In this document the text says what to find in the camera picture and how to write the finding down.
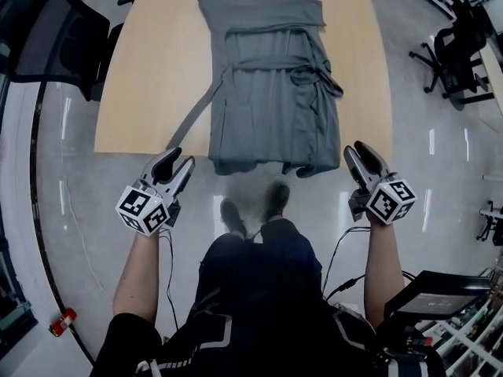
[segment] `screen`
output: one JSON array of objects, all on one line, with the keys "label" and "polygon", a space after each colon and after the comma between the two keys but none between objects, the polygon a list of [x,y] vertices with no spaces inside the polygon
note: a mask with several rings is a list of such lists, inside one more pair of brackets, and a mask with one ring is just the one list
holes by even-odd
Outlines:
[{"label": "screen", "polygon": [[443,316],[454,314],[463,309],[478,296],[451,296],[420,293],[410,302],[398,309],[404,313],[441,314]]}]

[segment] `gray floor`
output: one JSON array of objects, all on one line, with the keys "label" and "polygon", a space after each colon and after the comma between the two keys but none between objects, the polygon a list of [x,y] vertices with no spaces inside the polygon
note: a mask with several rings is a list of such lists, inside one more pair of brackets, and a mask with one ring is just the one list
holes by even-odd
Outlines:
[{"label": "gray floor", "polygon": [[[111,19],[123,21],[127,7],[116,0],[89,0]],[[497,249],[475,240],[482,220],[478,209],[497,194],[481,175],[503,173],[503,137],[479,121],[477,107],[456,112],[437,90],[423,92],[429,70],[407,53],[445,26],[447,19],[425,0],[373,0],[386,49],[391,81],[395,157],[393,168],[420,197],[396,225],[402,267],[448,273],[477,273],[490,265]],[[66,306],[79,315],[76,328],[96,356],[112,317],[111,299],[126,261],[133,233],[114,212],[124,187],[141,172],[149,156],[93,152],[98,104],[85,102],[73,86],[49,84],[39,131],[38,186],[42,231],[51,268]],[[193,303],[198,263],[222,232],[218,203],[234,198],[250,225],[258,228],[260,200],[279,178],[280,167],[249,174],[214,175],[211,163],[196,159],[196,170],[180,197],[182,212],[173,230],[172,297],[183,321]],[[312,242],[322,265],[335,243],[353,225],[347,197],[355,188],[340,169],[306,180],[287,177],[292,187],[285,216]],[[360,275],[368,237],[349,235],[341,244],[329,280],[334,288]],[[161,295],[157,327],[172,335],[174,323],[164,290],[170,271],[169,247],[161,249]],[[362,285],[345,291],[341,302],[362,307]]]}]

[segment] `black sneaker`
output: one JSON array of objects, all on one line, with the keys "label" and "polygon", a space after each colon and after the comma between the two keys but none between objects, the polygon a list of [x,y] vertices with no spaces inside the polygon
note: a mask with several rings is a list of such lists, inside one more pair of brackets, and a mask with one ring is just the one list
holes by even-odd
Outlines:
[{"label": "black sneaker", "polygon": [[238,231],[243,234],[244,239],[246,238],[247,232],[244,222],[239,215],[236,205],[230,199],[224,199],[220,204],[220,216],[229,232]]},{"label": "black sneaker", "polygon": [[266,210],[262,216],[263,222],[268,222],[272,217],[282,216],[283,210],[290,198],[290,188],[283,181],[275,181],[269,186],[266,193]]}]

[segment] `black office chair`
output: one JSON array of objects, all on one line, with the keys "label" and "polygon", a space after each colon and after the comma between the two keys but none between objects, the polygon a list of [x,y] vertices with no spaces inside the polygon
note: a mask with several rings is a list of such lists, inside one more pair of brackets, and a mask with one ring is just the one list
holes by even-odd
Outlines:
[{"label": "black office chair", "polygon": [[[494,205],[492,201],[487,202],[490,205],[490,211],[494,211]],[[503,207],[500,209],[500,214],[503,214]],[[489,234],[491,231],[494,231],[493,234],[493,244],[494,246],[503,246],[503,219],[494,218],[489,215],[485,215],[486,217],[486,227],[480,233],[476,239],[485,242],[489,238]]]},{"label": "black office chair", "polygon": [[[409,52],[410,57],[417,57],[433,69],[433,80],[424,92],[432,92],[439,79],[445,90],[444,98],[465,89],[476,92],[478,86],[488,91],[486,80],[473,72],[473,67],[480,64],[480,60],[472,61],[471,57],[486,45],[486,39],[493,32],[486,10],[482,6],[471,7],[465,3],[453,26],[440,30],[435,36],[436,54],[427,43],[421,45],[428,49],[431,59]],[[453,36],[453,40],[446,44],[445,39],[449,36]]]},{"label": "black office chair", "polygon": [[6,75],[12,82],[65,82],[99,101],[94,86],[105,80],[122,24],[110,38],[109,28],[82,0],[15,0],[0,24],[0,41],[10,49]]},{"label": "black office chair", "polygon": [[[134,3],[134,0],[119,0],[117,5],[125,5],[127,3]],[[116,49],[117,42],[119,41],[120,32],[123,30],[123,25],[120,24],[114,27],[110,31],[108,36],[107,46],[105,47],[105,53],[101,60],[100,71],[97,75],[97,80],[91,89],[91,100],[100,101],[103,95],[103,89],[105,88],[105,80],[108,73],[108,68],[110,67],[110,61],[112,60],[113,51]]]}]

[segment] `forearm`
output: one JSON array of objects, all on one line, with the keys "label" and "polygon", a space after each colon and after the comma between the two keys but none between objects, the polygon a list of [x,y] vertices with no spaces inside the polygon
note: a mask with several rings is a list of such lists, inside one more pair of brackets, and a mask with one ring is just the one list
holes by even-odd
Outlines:
[{"label": "forearm", "polygon": [[137,233],[113,299],[113,314],[136,314],[154,323],[158,301],[159,233]]},{"label": "forearm", "polygon": [[384,319],[386,303],[404,287],[393,225],[372,222],[364,304],[365,316],[374,328]]}]

